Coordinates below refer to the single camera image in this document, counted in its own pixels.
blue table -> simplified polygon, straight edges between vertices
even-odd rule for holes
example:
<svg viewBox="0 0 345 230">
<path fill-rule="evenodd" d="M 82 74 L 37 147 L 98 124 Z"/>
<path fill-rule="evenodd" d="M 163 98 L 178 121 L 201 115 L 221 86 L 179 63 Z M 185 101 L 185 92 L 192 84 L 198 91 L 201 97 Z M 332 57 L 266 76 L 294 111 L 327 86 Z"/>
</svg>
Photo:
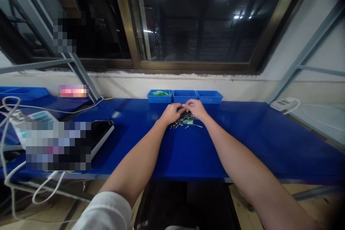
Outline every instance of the blue table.
<svg viewBox="0 0 345 230">
<path fill-rule="evenodd" d="M 150 130 L 166 104 L 142 99 L 106 100 L 73 121 L 113 120 L 115 129 L 96 154 L 90 171 L 72 179 L 107 178 L 122 158 Z M 344 180 L 345 155 L 263 102 L 222 102 L 205 109 L 227 132 L 246 145 L 283 182 L 335 185 Z M 8 163 L 14 168 L 24 155 Z M 45 177 L 43 171 L 20 170 L 17 177 Z M 224 180 L 224 171 L 206 128 L 167 129 L 153 178 Z"/>
<path fill-rule="evenodd" d="M 8 99 L 6 102 L 8 104 L 17 103 L 16 100 L 11 101 L 11 99 Z M 77 110 L 78 108 L 82 107 L 83 105 L 92 104 L 92 101 L 90 98 L 61 98 L 61 97 L 47 95 L 34 101 L 22 101 L 20 104 L 28 105 L 28 106 L 44 107 L 44 108 L 53 109 L 53 110 L 73 112 Z M 42 111 L 42 109 L 36 109 L 36 108 L 27 108 L 27 107 L 19 107 L 19 108 L 24 114 L 27 114 L 27 115 Z M 65 116 L 68 115 L 68 113 L 55 112 L 55 111 L 50 111 L 50 113 L 58 120 L 63 119 Z M 5 116 L 0 114 L 0 122 L 3 121 L 4 119 L 5 119 Z M 2 136 L 3 130 L 4 130 L 4 127 L 0 129 L 0 137 Z M 6 134 L 6 144 L 16 145 L 18 143 L 19 143 L 19 140 L 16 136 L 16 133 L 13 127 L 10 126 Z"/>
</svg>

person's right hand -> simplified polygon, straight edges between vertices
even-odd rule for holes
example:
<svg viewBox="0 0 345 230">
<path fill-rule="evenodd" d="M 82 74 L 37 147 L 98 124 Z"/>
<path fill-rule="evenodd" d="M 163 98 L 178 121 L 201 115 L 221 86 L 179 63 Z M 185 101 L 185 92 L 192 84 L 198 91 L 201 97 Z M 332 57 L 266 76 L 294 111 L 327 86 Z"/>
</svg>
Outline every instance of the person's right hand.
<svg viewBox="0 0 345 230">
<path fill-rule="evenodd" d="M 197 119 L 203 120 L 208 117 L 208 113 L 200 100 L 190 99 L 186 104 L 182 104 L 182 107 L 190 111 Z"/>
</svg>

pixelated area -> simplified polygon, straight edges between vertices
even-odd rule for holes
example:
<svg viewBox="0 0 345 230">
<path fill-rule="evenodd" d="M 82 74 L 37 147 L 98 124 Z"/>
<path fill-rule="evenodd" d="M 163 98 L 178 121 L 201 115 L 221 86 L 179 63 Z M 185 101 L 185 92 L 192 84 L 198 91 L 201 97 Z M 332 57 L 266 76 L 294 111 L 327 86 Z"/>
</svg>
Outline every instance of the pixelated area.
<svg viewBox="0 0 345 230">
<path fill-rule="evenodd" d="M 100 14 L 96 11 L 60 11 L 53 25 L 54 53 L 90 53 L 101 38 Z"/>
<path fill-rule="evenodd" d="M 86 98 L 89 96 L 89 87 L 84 84 L 61 84 L 57 95 L 64 98 Z"/>
<path fill-rule="evenodd" d="M 91 122 L 26 122 L 26 169 L 91 169 Z"/>
</svg>

person's left hand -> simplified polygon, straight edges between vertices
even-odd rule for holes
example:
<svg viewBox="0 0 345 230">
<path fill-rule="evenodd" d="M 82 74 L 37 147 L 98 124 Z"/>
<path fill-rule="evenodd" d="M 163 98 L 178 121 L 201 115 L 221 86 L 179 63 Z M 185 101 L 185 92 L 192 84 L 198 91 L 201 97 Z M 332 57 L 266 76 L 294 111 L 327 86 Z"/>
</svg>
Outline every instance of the person's left hand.
<svg viewBox="0 0 345 230">
<path fill-rule="evenodd" d="M 181 113 L 183 113 L 186 109 L 182 108 L 181 103 L 172 103 L 169 104 L 165 111 L 163 112 L 161 118 L 159 119 L 162 123 L 164 123 L 166 126 L 169 124 L 177 121 L 177 119 L 180 117 Z"/>
</svg>

blue storage box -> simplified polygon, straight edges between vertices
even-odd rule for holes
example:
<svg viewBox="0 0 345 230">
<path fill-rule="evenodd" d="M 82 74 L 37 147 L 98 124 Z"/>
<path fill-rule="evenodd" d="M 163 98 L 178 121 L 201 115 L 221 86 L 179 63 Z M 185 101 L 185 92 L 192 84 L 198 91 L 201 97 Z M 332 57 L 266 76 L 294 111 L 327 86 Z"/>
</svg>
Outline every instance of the blue storage box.
<svg viewBox="0 0 345 230">
<path fill-rule="evenodd" d="M 197 99 L 197 93 L 194 90 L 174 90 L 174 103 L 186 103 L 190 99 Z"/>
<path fill-rule="evenodd" d="M 33 101 L 49 95 L 44 87 L 4 87 L 0 86 L 0 97 L 15 96 L 22 101 Z"/>
<path fill-rule="evenodd" d="M 223 99 L 218 91 L 197 91 L 197 95 L 203 104 L 220 104 Z"/>
<path fill-rule="evenodd" d="M 157 92 L 157 91 L 166 92 L 169 94 L 169 96 L 156 96 L 152 94 L 153 92 Z M 172 90 L 150 90 L 147 94 L 147 98 L 148 98 L 149 103 L 171 103 L 172 95 L 173 95 Z"/>
</svg>

